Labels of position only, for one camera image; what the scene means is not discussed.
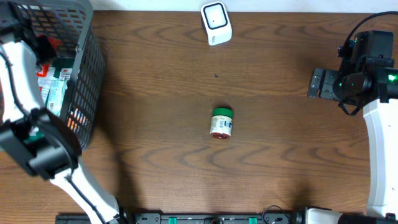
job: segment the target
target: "plastic basket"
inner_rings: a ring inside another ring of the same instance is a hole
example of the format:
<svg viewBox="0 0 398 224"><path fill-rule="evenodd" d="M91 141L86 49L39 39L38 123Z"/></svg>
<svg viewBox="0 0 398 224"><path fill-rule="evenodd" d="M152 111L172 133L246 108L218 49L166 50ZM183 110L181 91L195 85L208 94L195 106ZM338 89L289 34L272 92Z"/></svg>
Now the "plastic basket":
<svg viewBox="0 0 398 224"><path fill-rule="evenodd" d="M60 40L59 57L75 58L60 118L77 135L82 149L90 141L105 64L91 27L89 0L13 0L30 14L34 32Z"/></svg>

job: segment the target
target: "bottle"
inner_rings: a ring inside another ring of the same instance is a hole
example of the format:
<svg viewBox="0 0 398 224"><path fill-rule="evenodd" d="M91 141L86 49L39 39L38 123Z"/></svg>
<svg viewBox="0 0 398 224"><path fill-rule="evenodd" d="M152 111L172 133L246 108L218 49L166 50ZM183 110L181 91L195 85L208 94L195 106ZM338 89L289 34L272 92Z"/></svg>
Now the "bottle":
<svg viewBox="0 0 398 224"><path fill-rule="evenodd" d="M232 133L233 112L226 108L213 110L210 135L217 139L229 139Z"/></svg>

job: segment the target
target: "green light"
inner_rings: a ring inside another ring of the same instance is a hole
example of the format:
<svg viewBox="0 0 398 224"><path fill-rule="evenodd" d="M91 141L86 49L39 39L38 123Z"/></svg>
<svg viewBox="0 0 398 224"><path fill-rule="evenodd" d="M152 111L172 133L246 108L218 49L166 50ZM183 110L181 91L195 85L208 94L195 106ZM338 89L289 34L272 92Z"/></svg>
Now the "green light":
<svg viewBox="0 0 398 224"><path fill-rule="evenodd" d="M394 81L394 80L396 80L396 79L397 79L397 76L396 76L396 75L388 75L388 80Z"/></svg>

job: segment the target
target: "green lid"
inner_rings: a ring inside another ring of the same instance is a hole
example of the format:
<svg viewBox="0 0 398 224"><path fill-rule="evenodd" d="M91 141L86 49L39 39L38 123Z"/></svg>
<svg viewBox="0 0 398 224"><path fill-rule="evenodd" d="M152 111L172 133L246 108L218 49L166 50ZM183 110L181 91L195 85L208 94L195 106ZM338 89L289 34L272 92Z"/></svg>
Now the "green lid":
<svg viewBox="0 0 398 224"><path fill-rule="evenodd" d="M232 118L234 116L234 113L229 109L216 108L213 110L213 116L217 116L217 115L224 115L224 116Z"/></svg>

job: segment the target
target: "wood grain surface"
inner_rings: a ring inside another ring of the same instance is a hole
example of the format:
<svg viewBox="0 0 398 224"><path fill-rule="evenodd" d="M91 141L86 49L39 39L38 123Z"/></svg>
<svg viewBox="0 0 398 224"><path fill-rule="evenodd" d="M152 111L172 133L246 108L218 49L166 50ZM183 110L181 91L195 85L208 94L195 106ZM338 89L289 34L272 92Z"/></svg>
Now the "wood grain surface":
<svg viewBox="0 0 398 224"><path fill-rule="evenodd" d="M87 166L132 211L364 212L369 146L361 113L350 118L334 101L307 98L307 88L314 68L338 69L337 46L367 15L229 16L232 40L210 47L197 12L95 12L107 72ZM394 19L361 30L396 35ZM222 105L234 109L227 141L209 135L212 109ZM0 223L83 212L4 152L0 178Z"/></svg>

